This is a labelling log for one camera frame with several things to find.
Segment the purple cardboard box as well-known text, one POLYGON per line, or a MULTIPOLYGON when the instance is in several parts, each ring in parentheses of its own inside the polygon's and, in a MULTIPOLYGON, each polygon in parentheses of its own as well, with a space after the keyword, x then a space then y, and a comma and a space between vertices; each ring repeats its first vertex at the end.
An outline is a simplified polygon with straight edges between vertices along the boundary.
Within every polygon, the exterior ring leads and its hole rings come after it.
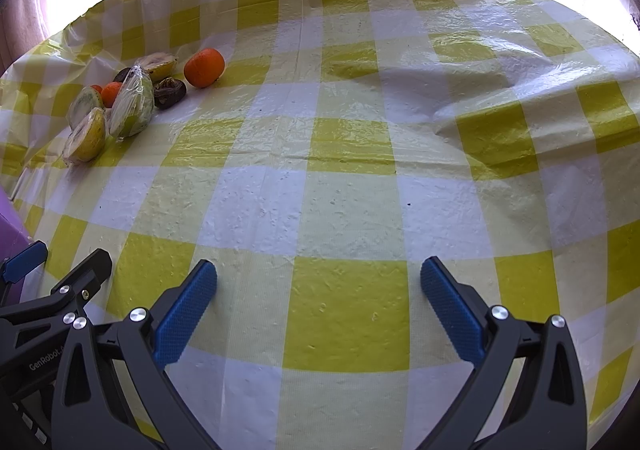
POLYGON ((6 192, 0 188, 0 260, 3 262, 30 244, 29 234, 6 192))

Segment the large orange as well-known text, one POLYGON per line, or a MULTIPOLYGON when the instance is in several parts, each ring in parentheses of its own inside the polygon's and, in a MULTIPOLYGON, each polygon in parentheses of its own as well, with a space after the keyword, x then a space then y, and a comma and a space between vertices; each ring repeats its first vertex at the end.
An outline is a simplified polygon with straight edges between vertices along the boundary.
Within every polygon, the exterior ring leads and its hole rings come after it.
POLYGON ((194 54, 184 65, 183 75, 196 88, 213 85, 226 67, 224 57, 214 48, 205 48, 194 54))

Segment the yellow white checkered tablecloth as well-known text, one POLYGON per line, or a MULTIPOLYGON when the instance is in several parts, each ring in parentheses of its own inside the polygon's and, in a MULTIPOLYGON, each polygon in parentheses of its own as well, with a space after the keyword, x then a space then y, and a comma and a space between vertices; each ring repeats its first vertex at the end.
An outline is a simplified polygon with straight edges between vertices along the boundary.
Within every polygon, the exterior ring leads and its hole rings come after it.
POLYGON ((588 434, 639 379, 639 60, 552 0, 104 0, 1 80, 1 183, 48 244, 96 248, 93 320, 200 260, 218 291, 168 370, 226 449, 412 449, 470 373, 420 289, 439 257, 514 316, 563 316, 588 434), (206 88, 186 62, 217 49, 206 88), (168 52, 186 96, 66 165, 66 112, 168 52))

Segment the yellow fruit half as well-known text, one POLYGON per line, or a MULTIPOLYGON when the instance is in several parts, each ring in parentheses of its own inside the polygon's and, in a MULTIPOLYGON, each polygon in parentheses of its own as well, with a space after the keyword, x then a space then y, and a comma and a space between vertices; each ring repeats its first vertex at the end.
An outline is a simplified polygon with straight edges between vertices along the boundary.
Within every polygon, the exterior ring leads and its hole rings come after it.
POLYGON ((106 121, 104 111, 93 108, 72 131, 62 151, 66 165, 85 164, 93 160, 104 148, 106 121))

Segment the green cabbage half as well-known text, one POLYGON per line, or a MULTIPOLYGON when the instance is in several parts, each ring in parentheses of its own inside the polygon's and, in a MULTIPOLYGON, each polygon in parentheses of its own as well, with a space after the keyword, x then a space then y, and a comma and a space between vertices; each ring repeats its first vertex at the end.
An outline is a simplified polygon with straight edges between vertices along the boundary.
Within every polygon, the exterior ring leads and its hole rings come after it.
POLYGON ((148 126, 154 109, 154 90, 149 74, 135 64, 120 86, 112 106, 108 133, 116 139, 137 135, 148 126))

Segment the pale fruit half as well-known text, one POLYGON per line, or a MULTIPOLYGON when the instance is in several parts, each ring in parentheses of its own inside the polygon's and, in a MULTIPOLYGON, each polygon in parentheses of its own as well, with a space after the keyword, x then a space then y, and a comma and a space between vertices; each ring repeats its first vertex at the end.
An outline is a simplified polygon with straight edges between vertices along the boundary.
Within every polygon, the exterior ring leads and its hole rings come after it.
POLYGON ((92 109, 103 109, 101 94, 93 87, 82 88, 66 112, 66 121, 74 130, 92 109))

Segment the pink floral curtain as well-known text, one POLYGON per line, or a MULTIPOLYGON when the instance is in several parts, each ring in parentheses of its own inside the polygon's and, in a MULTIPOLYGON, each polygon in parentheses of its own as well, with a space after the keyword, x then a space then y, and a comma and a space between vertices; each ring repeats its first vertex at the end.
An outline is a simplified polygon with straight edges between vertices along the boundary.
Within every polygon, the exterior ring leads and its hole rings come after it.
POLYGON ((46 0, 2 0, 1 73, 49 36, 46 0))

